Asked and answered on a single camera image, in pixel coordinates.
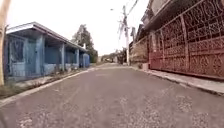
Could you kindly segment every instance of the street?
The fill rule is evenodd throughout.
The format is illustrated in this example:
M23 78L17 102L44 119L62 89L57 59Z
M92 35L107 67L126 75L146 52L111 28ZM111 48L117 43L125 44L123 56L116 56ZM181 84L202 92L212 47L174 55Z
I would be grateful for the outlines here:
M100 68L1 107L0 127L224 127L221 96L127 67Z

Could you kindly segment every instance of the red gate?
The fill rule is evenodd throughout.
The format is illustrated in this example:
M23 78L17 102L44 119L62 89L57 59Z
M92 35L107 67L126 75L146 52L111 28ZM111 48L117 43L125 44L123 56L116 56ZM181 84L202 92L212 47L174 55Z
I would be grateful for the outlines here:
M155 32L150 49L152 69L224 79L221 0L203 0L174 18Z

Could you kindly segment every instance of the gate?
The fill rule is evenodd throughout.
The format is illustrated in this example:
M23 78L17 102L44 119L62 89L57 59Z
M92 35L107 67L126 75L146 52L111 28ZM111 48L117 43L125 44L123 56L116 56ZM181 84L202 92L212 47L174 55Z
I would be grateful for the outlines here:
M152 69L224 79L221 0L198 2L157 30L155 37L149 53Z
M26 67L27 67L27 76L33 77L36 76L36 42L29 40L26 45Z
M25 76L24 38L9 35L8 40L8 62L9 75L15 77Z

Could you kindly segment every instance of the sky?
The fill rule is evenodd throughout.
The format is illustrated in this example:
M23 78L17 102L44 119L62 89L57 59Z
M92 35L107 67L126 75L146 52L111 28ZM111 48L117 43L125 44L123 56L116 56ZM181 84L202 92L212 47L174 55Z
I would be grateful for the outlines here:
M16 26L38 22L71 39L80 24L86 24L99 55L126 46L124 33L119 40L118 28L122 7L127 11L135 0L11 0L7 24ZM149 0L139 0L128 16L129 27L138 28Z

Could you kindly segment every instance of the vegetation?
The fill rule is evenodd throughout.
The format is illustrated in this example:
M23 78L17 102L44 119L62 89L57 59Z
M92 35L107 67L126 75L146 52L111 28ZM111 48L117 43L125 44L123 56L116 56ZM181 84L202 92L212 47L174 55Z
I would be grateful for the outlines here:
M21 93L25 90L27 90L27 89L26 88L21 88L21 87L18 87L18 86L14 86L14 85L0 86L0 99L16 95L16 94Z
M94 49L93 40L90 32L87 30L85 24L81 24L79 30L74 34L71 40L73 43L78 44L81 47L86 46L88 54L90 55L90 62L96 63L98 58L98 52Z

